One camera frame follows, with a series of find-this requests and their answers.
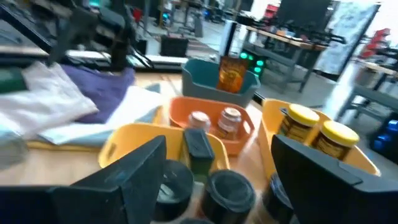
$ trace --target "blue bin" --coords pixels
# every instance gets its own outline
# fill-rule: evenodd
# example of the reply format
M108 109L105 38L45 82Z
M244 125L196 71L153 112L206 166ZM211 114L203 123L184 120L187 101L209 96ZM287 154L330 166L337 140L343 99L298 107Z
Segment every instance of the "blue bin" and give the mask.
M246 72L239 93L217 90L218 67L214 62L190 59L182 67L182 95L233 103L243 108L250 103L260 81L252 72Z

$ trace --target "red object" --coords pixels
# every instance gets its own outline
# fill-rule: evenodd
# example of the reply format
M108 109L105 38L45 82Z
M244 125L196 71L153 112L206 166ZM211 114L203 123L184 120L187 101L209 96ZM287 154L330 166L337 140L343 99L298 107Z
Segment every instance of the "red object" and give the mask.
M386 36L388 35L390 35L390 29L388 28L376 31L373 38L362 50L359 57L365 59L373 56L375 54L374 50L380 47L381 43L385 41Z
M142 10L138 9L138 8L134 8L132 10L132 16L133 16L135 22L139 22L142 18Z
M273 6L273 5L269 4L264 13L264 17L266 17L266 18L274 17L276 12L278 11L278 8L279 8L278 6Z

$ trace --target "orange plastic bin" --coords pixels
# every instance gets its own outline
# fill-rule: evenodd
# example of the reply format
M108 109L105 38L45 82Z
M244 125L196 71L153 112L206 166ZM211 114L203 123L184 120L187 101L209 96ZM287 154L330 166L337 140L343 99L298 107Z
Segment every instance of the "orange plastic bin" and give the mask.
M269 180L271 175L276 172L274 160L271 154L271 142L273 135L278 131L284 117L284 114L280 109L287 108L289 105L290 103L273 99L264 100L262 102L262 119L257 138L261 148L262 163L267 180ZM323 122L330 120L330 118L322 112L316 110L314 111L319 115L319 123L312 129L309 137L304 142L305 145L308 145L313 141ZM365 170L370 174L381 175L379 169L356 146L349 152L344 162Z
M183 129L156 124L134 123L120 127L108 138L99 153L99 165L104 168L160 135L166 137L167 159L179 160L182 150ZM229 169L229 160L223 143L211 134L207 134L207 138L215 153L215 161L211 171Z
M210 133L216 133L216 126L221 112L226 107L232 107L241 112L242 122L240 124L236 140L221 139L224 143L229 156L237 156L246 145L247 141L254 132L254 125L245 109L231 103L224 103L213 100L204 100L199 98L178 96L170 102L170 125L186 128L188 126L188 117L192 111L202 111L206 113L211 121Z

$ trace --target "purple cloth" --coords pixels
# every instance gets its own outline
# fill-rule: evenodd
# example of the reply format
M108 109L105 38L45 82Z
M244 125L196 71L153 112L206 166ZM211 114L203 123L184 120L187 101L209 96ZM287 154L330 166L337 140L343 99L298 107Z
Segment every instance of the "purple cloth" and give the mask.
M125 68L120 76L107 75L84 67L62 65L62 68L81 93L90 98L99 109L97 113L76 120L81 123L105 123L134 81L133 68Z

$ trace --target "yellow plastic bin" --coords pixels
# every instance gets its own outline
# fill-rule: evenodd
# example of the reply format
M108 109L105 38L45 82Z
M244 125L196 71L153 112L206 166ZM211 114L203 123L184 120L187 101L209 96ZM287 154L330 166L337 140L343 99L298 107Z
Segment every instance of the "yellow plastic bin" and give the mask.
M271 154L271 142L273 135L278 131L280 123L284 117L281 109L288 108L290 103L280 100L264 100L262 102L262 118L258 132L257 139L261 148L262 163L266 174L266 179L269 180L271 175L276 171L274 160ZM307 140L304 142L308 145L313 141L318 134L323 122L329 121L330 118L320 111L316 111L319 115L319 123L312 129ZM344 160L345 163L354 167L365 170L374 175L381 175L379 169L369 160L369 158L355 146L350 150L348 156Z
M122 158L156 136L164 135L167 144L167 159L179 160L182 148L182 128L159 126L156 124L127 124L117 129L106 141L98 156L102 168ZM229 169L229 160L224 144L211 134L207 134L216 159L211 171Z

